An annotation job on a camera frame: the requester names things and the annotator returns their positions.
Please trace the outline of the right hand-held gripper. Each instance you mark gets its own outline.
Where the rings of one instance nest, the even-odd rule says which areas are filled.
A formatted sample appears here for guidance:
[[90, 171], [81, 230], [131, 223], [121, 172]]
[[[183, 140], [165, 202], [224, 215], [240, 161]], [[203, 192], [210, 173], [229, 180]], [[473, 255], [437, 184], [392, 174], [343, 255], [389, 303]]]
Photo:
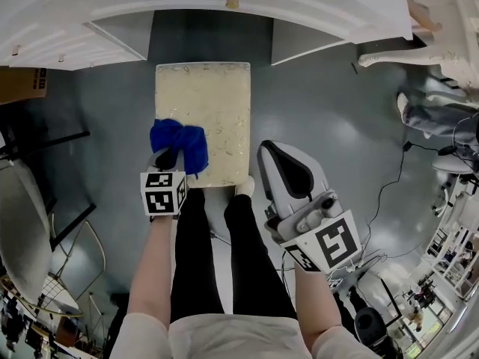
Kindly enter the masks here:
[[[273, 206], [266, 211], [273, 241], [303, 271], [331, 274], [345, 268], [361, 252], [361, 242], [352, 212], [327, 191], [320, 163], [279, 141], [263, 141], [257, 158], [266, 198], [278, 213]], [[308, 198], [314, 199], [293, 213], [294, 201]]]

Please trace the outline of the blue cloth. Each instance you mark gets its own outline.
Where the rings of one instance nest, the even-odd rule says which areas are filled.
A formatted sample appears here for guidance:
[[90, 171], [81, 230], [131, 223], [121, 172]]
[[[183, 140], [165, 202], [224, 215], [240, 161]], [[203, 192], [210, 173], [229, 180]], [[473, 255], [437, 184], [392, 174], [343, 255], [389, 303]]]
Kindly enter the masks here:
[[171, 118], [155, 119], [150, 129], [150, 146], [153, 153], [164, 149], [171, 149], [173, 154], [182, 151], [187, 175], [198, 178], [208, 166], [207, 139], [200, 126], [183, 125]]

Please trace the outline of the person's left forearm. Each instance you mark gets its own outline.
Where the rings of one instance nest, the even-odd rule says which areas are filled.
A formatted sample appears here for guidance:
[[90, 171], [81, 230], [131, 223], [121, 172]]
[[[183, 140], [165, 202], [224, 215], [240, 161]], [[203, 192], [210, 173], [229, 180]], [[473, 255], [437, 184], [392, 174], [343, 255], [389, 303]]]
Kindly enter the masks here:
[[165, 327], [171, 318], [172, 217], [155, 217], [129, 291], [129, 313], [141, 313]]

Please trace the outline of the cream upholstered stool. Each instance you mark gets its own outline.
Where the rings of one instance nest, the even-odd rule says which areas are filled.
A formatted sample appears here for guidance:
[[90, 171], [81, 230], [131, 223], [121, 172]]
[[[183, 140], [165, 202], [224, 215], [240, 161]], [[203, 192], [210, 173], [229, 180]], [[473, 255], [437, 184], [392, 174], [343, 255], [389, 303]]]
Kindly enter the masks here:
[[191, 188], [235, 186], [248, 176], [250, 159], [250, 64], [160, 64], [155, 75], [158, 119], [199, 126], [207, 140], [208, 166], [191, 175]]

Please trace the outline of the gold frame white chair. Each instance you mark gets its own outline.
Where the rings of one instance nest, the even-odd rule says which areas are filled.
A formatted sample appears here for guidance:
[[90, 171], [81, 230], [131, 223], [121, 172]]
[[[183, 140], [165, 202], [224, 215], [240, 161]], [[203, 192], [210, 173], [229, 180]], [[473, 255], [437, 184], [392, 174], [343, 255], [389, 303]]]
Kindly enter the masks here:
[[55, 248], [43, 282], [40, 308], [59, 316], [83, 317], [91, 287], [106, 271], [106, 253], [89, 221]]

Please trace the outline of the person's right forearm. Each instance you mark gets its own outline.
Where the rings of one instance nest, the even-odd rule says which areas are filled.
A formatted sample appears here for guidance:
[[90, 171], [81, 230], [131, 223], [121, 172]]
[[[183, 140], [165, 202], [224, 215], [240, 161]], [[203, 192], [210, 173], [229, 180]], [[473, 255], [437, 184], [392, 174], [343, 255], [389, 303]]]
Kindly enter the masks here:
[[317, 338], [341, 326], [341, 314], [322, 272], [306, 272], [295, 264], [296, 315], [300, 331], [311, 352]]

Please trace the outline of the brown cardboard box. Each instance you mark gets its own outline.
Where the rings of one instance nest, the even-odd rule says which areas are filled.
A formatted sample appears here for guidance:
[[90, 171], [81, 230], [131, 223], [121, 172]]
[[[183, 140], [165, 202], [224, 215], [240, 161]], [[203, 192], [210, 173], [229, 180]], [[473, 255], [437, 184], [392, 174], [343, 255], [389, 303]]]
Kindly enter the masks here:
[[44, 98], [47, 69], [0, 67], [0, 105]]

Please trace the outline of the person's black trousers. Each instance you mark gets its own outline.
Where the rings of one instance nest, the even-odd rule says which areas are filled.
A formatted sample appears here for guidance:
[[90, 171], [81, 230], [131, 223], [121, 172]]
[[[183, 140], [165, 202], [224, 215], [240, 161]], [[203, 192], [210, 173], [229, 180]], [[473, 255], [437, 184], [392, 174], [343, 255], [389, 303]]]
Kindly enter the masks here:
[[[177, 223], [171, 321], [224, 312], [216, 284], [210, 227], [202, 190], [192, 189]], [[292, 301], [268, 255], [246, 194], [232, 197], [224, 213], [231, 238], [233, 312], [296, 318]]]

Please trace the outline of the grey fabric chair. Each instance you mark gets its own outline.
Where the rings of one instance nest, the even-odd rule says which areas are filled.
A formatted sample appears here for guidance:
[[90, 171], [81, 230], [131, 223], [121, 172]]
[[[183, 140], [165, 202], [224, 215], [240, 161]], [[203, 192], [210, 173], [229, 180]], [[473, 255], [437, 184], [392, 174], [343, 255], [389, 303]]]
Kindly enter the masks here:
[[23, 159], [32, 153], [88, 137], [83, 131], [63, 138], [18, 148], [0, 143], [0, 277], [7, 275], [25, 301], [37, 305], [48, 276], [53, 251], [96, 209], [90, 204], [57, 236], [51, 236], [48, 210], [38, 184]]

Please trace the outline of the person's beige shirt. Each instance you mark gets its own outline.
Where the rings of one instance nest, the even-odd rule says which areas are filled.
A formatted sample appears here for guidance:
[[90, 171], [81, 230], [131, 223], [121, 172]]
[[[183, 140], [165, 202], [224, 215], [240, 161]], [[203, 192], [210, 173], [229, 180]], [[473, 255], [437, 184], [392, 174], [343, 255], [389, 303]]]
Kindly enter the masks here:
[[204, 314], [166, 328], [142, 313], [125, 317], [110, 359], [380, 359], [347, 329], [322, 333], [308, 349], [295, 319]]

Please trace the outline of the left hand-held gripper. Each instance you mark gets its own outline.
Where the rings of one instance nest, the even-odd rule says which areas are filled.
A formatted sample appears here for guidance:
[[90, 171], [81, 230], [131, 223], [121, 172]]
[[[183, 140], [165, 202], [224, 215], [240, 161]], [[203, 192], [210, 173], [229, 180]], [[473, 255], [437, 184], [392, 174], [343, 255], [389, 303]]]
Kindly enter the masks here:
[[141, 173], [141, 198], [145, 215], [178, 216], [187, 195], [186, 173], [174, 168], [170, 147], [155, 152], [148, 159], [149, 168]]

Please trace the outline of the person's right white shoe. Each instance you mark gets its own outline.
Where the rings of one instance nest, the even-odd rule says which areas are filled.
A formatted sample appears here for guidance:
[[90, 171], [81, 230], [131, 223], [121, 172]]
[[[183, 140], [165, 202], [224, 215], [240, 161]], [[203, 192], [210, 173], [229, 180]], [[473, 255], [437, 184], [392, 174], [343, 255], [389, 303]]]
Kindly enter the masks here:
[[251, 197], [254, 194], [255, 181], [251, 175], [248, 175], [244, 182], [235, 187], [235, 195], [245, 195]]

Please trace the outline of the ornate cream vanity table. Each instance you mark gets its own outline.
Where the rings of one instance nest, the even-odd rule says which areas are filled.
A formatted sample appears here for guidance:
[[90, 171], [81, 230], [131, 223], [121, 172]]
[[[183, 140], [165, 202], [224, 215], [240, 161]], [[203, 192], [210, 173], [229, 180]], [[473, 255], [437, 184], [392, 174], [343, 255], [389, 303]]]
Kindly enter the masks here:
[[414, 0], [439, 22], [442, 30], [426, 31], [412, 18], [412, 33], [424, 46], [361, 55], [358, 63], [369, 67], [391, 62], [420, 66], [438, 65], [442, 75], [466, 92], [479, 93], [479, 0]]

